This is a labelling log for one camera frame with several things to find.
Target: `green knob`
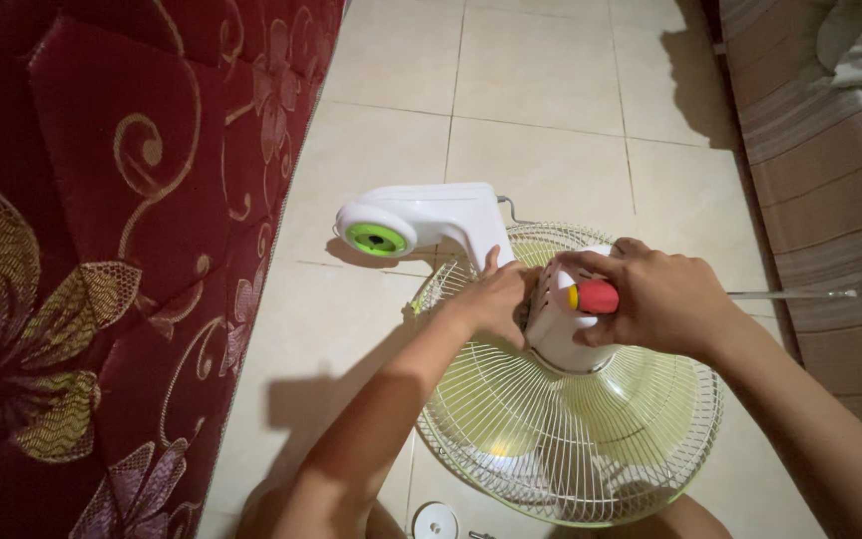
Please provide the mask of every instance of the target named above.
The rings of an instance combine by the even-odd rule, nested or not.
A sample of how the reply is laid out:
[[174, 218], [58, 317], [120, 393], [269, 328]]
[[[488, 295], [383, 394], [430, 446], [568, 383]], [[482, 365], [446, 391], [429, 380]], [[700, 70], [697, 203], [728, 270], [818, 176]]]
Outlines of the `green knob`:
[[391, 256], [408, 247], [398, 232], [371, 223], [356, 223], [345, 230], [345, 235], [359, 250], [377, 256]]

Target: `beige floor tile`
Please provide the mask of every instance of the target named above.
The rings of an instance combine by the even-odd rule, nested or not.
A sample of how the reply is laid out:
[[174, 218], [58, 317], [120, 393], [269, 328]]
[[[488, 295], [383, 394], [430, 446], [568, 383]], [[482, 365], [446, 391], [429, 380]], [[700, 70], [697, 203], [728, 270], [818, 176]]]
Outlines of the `beige floor tile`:
[[323, 101], [285, 205], [275, 259], [429, 275], [434, 248], [401, 259], [355, 251], [334, 236], [334, 216], [356, 195], [385, 185], [444, 182], [449, 118]]
[[361, 386], [413, 336], [401, 310], [424, 279], [276, 258], [266, 283], [218, 455], [212, 511], [238, 514], [259, 483], [271, 490], [294, 473]]
[[628, 136], [733, 148], [736, 131], [701, 31], [614, 26]]
[[354, 0], [324, 99], [450, 114], [461, 10], [419, 0]]
[[609, 25], [468, 7], [454, 113], [624, 134]]
[[687, 492], [735, 539], [825, 537], [766, 436], [728, 388], [711, 456]]
[[[486, 181], [519, 219], [634, 236], [628, 160], [620, 137], [455, 118], [447, 181]], [[512, 224], [508, 204], [505, 222]]]
[[607, 0], [467, 0], [467, 5], [594, 21], [607, 20]]
[[703, 30], [706, 26], [699, 0], [611, 0], [615, 26], [647, 30]]
[[401, 452], [398, 453], [398, 458], [391, 465], [391, 471], [381, 485], [381, 491], [377, 493], [377, 500], [391, 516], [395, 517], [395, 521], [402, 530], [407, 523], [408, 492], [411, 490], [411, 459], [417, 437], [417, 433], [412, 429], [408, 440], [404, 442]]
[[205, 511], [198, 522], [196, 539], [233, 539], [238, 517]]
[[[634, 139], [628, 149], [641, 239], [707, 260], [727, 290], [767, 289], [734, 154]], [[743, 303], [773, 313], [766, 301]]]
[[546, 537], [554, 526], [504, 506], [491, 496], [465, 484], [437, 460], [419, 436], [415, 440], [415, 466], [408, 503], [408, 531], [418, 510], [441, 502], [458, 517], [458, 536], [488, 533], [500, 539]]

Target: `red mattress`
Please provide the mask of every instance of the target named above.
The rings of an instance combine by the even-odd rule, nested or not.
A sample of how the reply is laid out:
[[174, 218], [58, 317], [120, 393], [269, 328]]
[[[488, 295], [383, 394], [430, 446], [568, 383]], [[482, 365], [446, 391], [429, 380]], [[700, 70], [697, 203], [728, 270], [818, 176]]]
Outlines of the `red mattress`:
[[0, 0], [0, 538], [192, 537], [341, 0]]

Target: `white plastic part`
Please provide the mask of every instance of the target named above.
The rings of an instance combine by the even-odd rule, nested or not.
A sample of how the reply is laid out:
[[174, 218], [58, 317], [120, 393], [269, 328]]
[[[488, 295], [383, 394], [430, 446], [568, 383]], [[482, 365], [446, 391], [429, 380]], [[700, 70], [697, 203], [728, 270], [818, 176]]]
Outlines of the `white plastic part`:
[[[579, 251], [609, 256], [611, 247], [592, 246]], [[524, 336], [541, 359], [567, 374], [593, 372], [604, 366], [621, 348], [619, 344], [589, 348], [571, 340], [579, 329], [598, 323], [596, 316], [571, 309], [567, 301], [567, 289], [591, 277], [552, 262], [544, 268], [532, 294], [528, 329]]]
[[415, 539], [458, 539], [458, 517], [448, 506], [434, 502], [415, 517]]
[[398, 232], [407, 248], [394, 257], [436, 245], [447, 236], [464, 248], [477, 271], [484, 269], [485, 255], [494, 246], [501, 246], [498, 266], [514, 260], [497, 196], [486, 183], [379, 187], [342, 206], [336, 221], [338, 235], [352, 246], [346, 231], [355, 224]]

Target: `wire fan guard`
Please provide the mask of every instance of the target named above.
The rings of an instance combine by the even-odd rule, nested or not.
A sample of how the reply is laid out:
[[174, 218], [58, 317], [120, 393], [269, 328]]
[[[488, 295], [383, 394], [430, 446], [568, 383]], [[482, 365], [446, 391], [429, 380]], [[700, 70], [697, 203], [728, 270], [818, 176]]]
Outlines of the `wire fan guard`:
[[[509, 227], [508, 235], [530, 267], [558, 251], [612, 243], [561, 224]], [[447, 262], [420, 292], [416, 313], [475, 279], [466, 258]], [[625, 346], [597, 372], [572, 376], [478, 335], [451, 363], [419, 426], [452, 470], [503, 504], [596, 528], [638, 520], [679, 496], [710, 453], [722, 404], [717, 374], [683, 356]]]

